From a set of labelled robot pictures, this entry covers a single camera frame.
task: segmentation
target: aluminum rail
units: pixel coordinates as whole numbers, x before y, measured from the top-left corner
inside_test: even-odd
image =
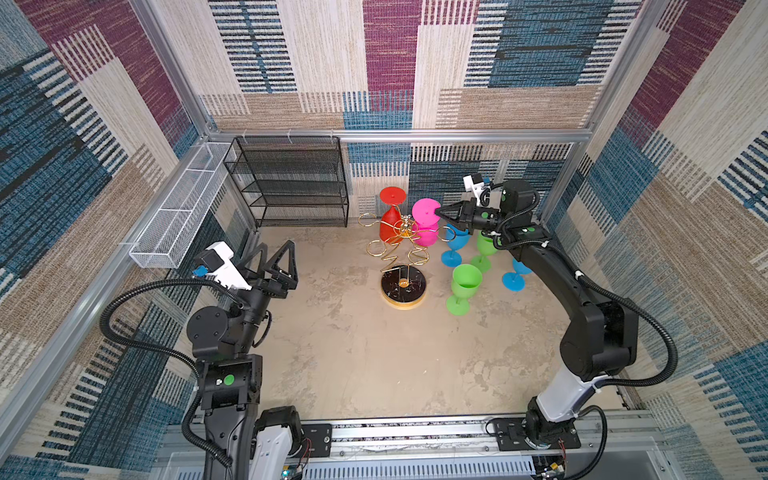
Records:
[[[238,132],[213,132],[210,141],[232,141],[242,136],[338,137],[346,143],[373,142],[580,142],[588,141],[592,132],[586,128],[529,128],[529,129],[484,129],[484,130],[243,130]]]

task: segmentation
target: red wire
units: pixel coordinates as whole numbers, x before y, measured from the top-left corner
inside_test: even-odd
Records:
[[[306,438],[307,444],[306,444],[306,451],[303,455],[301,455],[301,459],[299,460],[299,465],[301,465],[301,462],[304,460],[304,456],[306,456],[306,463],[304,466],[306,467],[310,463],[310,450],[312,449],[312,439],[310,437]]]

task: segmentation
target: white arm segment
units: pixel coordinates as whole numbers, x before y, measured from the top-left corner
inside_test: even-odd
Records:
[[[237,288],[240,290],[250,290],[251,286],[237,271],[237,267],[232,263],[232,257],[235,253],[232,251],[229,245],[224,242],[212,243],[206,250],[214,250],[219,254],[219,258],[224,262],[224,265],[216,269],[216,271],[209,272],[207,275],[212,276],[214,280],[221,283],[226,288]]]
[[[256,453],[250,463],[248,480],[279,480],[290,453],[290,429],[281,425],[266,427],[256,436]]]
[[[610,376],[600,375],[590,382],[582,382],[561,360],[557,375],[549,382],[547,389],[536,397],[536,403],[541,413],[550,422],[575,419],[578,416],[578,412],[574,412],[576,402],[584,392],[593,389],[596,382],[607,378]]]

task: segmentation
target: wire shelf rack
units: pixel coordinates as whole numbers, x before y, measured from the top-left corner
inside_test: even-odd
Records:
[[[131,248],[141,268],[178,268],[227,177],[230,144],[203,145]]]
[[[224,166],[260,227],[346,227],[338,138],[236,137],[230,150]]]

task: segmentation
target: black cable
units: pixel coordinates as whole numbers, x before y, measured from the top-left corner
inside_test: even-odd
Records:
[[[104,337],[106,337],[107,340],[110,340],[112,342],[119,343],[125,346],[132,346],[138,349],[149,350],[151,352],[163,353],[165,355],[169,355],[174,357],[175,359],[180,360],[181,362],[189,366],[190,369],[192,369],[192,373],[194,373],[194,377],[197,380],[200,378],[200,372],[197,371],[197,365],[195,365],[194,360],[192,360],[190,357],[184,355],[181,352],[178,352],[177,350],[170,349],[166,346],[157,345],[154,343],[140,342],[138,340],[134,340],[126,336],[122,336],[119,333],[116,333],[109,324],[109,321],[112,318],[112,315],[120,307],[120,305],[122,305],[123,303],[126,303],[128,300],[132,299],[133,297],[141,295],[142,293],[146,293],[150,290],[155,290],[155,289],[163,288],[166,286],[180,286],[180,285],[209,286],[215,290],[219,290],[222,294],[230,297],[234,302],[242,304],[242,299],[237,297],[234,293],[230,292],[227,288],[222,286],[220,283],[216,283],[213,280],[205,280],[201,278],[200,279],[179,278],[179,279],[158,280],[157,282],[150,282],[150,283],[145,283],[144,285],[137,286],[136,288],[133,288],[131,290],[128,290],[116,296],[104,308],[104,311],[101,312],[101,317],[99,317],[99,329],[101,330],[101,334],[104,335]],[[195,394],[195,398],[192,400],[192,403],[190,404],[190,408],[187,410],[187,413],[184,415],[184,419],[181,422],[181,433],[182,435],[184,435],[184,438],[186,438],[189,443],[210,453],[216,460],[221,462],[222,465],[229,468],[232,465],[232,459],[227,455],[226,451],[224,451],[218,445],[215,445],[212,442],[208,442],[207,440],[198,437],[197,435],[195,435],[194,432],[192,432],[190,423],[192,422],[192,418],[194,417],[194,413],[197,410],[197,407],[200,405],[200,400],[201,400],[200,393],[198,392]]]
[[[485,423],[485,433],[487,433],[489,437],[503,437],[503,436],[505,436],[505,435],[506,435],[506,434],[505,434],[505,433],[503,433],[503,432],[493,432],[493,433],[490,433],[490,432],[488,431],[488,425],[491,425],[491,422],[493,422],[493,419],[490,419],[490,420],[488,420],[488,421]]]
[[[504,233],[504,229],[507,227],[507,224],[514,220],[517,217],[520,217],[521,215],[528,214],[532,212],[536,207],[538,207],[539,202],[541,201],[541,195],[539,195],[537,190],[533,190],[533,203],[528,205],[526,208],[520,210],[519,212],[514,212],[509,217],[506,217],[499,225],[496,227],[496,231],[498,233]],[[493,236],[493,246],[496,247],[496,250],[507,250],[506,248],[502,247],[502,241],[499,238],[498,235]]]
[[[602,432],[600,434],[600,446],[598,447],[598,452],[594,455],[592,458],[592,461],[589,462],[589,464],[584,467],[583,470],[581,470],[576,475],[573,475],[571,477],[563,478],[563,480],[578,480],[580,478],[583,478],[589,474],[592,470],[594,470],[594,467],[599,463],[600,458],[603,456],[603,452],[605,452],[605,444],[608,442],[608,420],[605,418],[605,412],[603,412],[603,409],[596,405],[590,405],[585,409],[582,409],[578,415],[580,417],[583,417],[584,415],[587,415],[589,412],[597,412],[600,416],[600,422],[602,424]]]
[[[546,240],[520,240],[518,242],[510,243],[508,245],[502,245],[502,248],[500,250],[513,250],[515,248],[524,247],[525,245],[535,245],[535,244],[541,245],[545,241]],[[565,251],[562,250],[560,247],[555,245],[555,243],[552,240],[549,240],[549,243],[546,246],[546,248],[548,248],[549,250],[552,250],[557,255],[559,255],[560,258],[562,258],[565,264],[568,266],[568,269],[571,270],[571,272],[575,273],[576,270],[579,270],[576,263],[574,263],[574,261],[571,260],[568,254],[565,253]],[[632,310],[638,316],[642,317],[651,326],[651,328],[656,330],[656,332],[659,334],[661,339],[664,341],[664,345],[667,347],[667,364],[656,375],[646,379],[640,379],[640,380],[613,379],[613,378],[600,380],[594,384],[595,388],[599,389],[606,385],[632,386],[632,387],[652,386],[652,385],[657,385],[659,383],[662,383],[666,379],[669,379],[674,373],[675,369],[677,369],[678,356],[677,356],[677,346],[675,345],[674,340],[672,339],[672,336],[664,328],[664,326],[662,326],[661,323],[659,323],[658,320],[656,320],[651,314],[649,314],[648,312],[646,312],[645,310],[637,306],[637,304],[632,300],[623,298],[609,290],[606,290],[605,288],[593,282],[592,279],[590,279],[588,276],[580,275],[577,278],[577,280],[579,283],[586,286],[587,288],[590,288],[595,292],[600,293],[602,296],[605,296],[617,303],[620,303],[623,306],[626,306],[629,310]]]
[[[187,413],[184,414],[184,418],[181,420],[181,435],[183,435],[184,438],[192,445],[198,447],[199,449],[203,449],[207,453],[210,453],[211,456],[218,460],[221,465],[224,465],[226,468],[230,468],[232,466],[232,458],[227,455],[227,451],[213,442],[209,442],[206,439],[198,437],[190,427],[194,413],[197,411],[197,407],[200,406],[201,399],[200,391],[198,390],[195,392],[192,403],[190,404],[190,408],[187,409]]]
[[[254,349],[255,349],[256,347],[258,347],[259,345],[261,345],[261,343],[264,341],[264,339],[266,339],[266,335],[267,335],[267,333],[269,333],[269,332],[270,332],[270,327],[271,327],[271,326],[272,326],[272,312],[270,312],[269,310],[267,310],[267,311],[266,311],[266,328],[264,328],[264,333],[262,333],[262,334],[261,334],[261,338],[259,339],[259,341],[258,341],[258,342],[256,342],[256,343],[252,343],[252,344],[251,344],[251,346],[252,346]]]

